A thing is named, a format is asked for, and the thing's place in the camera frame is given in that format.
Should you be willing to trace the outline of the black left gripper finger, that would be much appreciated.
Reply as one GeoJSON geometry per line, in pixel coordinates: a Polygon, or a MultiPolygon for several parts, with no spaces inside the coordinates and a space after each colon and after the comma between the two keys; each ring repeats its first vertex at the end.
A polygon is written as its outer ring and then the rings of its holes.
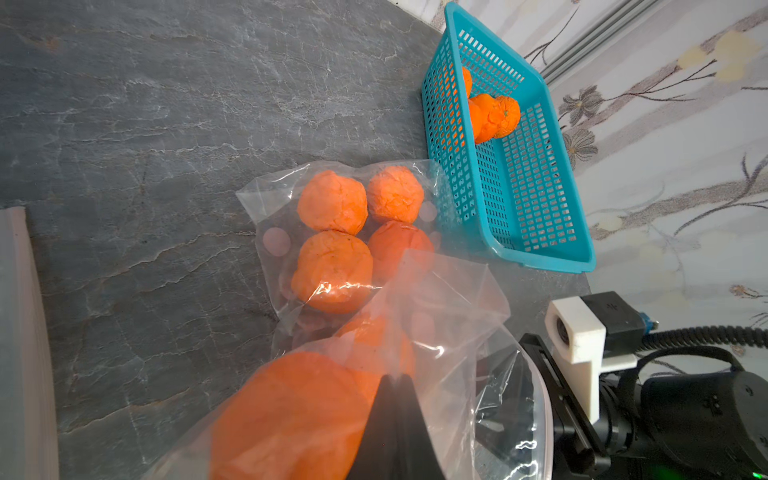
{"type": "Polygon", "coordinates": [[[445,479],[410,376],[382,377],[347,479],[445,479]]]}

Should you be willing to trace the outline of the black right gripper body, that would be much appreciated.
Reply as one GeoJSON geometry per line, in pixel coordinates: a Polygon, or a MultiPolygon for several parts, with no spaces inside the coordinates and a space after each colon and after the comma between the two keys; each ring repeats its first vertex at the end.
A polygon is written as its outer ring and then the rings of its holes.
{"type": "Polygon", "coordinates": [[[542,338],[525,334],[521,346],[533,360],[547,389],[553,414],[553,479],[597,479],[611,466],[604,443],[546,348],[542,338]]]}

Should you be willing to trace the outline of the clear zip-top bag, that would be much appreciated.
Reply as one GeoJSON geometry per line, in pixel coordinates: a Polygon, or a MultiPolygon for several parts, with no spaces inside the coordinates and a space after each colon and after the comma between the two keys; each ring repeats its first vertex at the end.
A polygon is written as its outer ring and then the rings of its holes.
{"type": "Polygon", "coordinates": [[[331,336],[260,367],[151,479],[347,479],[380,381],[411,377],[445,479],[548,479],[552,413],[491,270],[410,251],[331,336]]]}

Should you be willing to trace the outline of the orange from bag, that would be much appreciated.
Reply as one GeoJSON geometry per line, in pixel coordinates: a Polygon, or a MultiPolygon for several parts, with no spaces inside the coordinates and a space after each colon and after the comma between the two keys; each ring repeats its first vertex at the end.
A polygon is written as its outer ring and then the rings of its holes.
{"type": "Polygon", "coordinates": [[[322,231],[302,245],[291,289],[308,306],[331,314],[348,314],[368,298],[373,258],[359,238],[339,231],[322,231]]]}

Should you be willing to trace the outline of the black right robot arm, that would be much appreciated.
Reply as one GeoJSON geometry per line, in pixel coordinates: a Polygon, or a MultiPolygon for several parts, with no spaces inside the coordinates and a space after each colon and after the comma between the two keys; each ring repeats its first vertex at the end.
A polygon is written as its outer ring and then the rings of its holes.
{"type": "Polygon", "coordinates": [[[598,381],[589,421],[543,340],[521,344],[542,374],[554,415],[554,479],[764,479],[767,382],[714,346],[653,352],[633,369],[598,381]],[[664,356],[727,363],[722,372],[638,380],[664,356]]]}

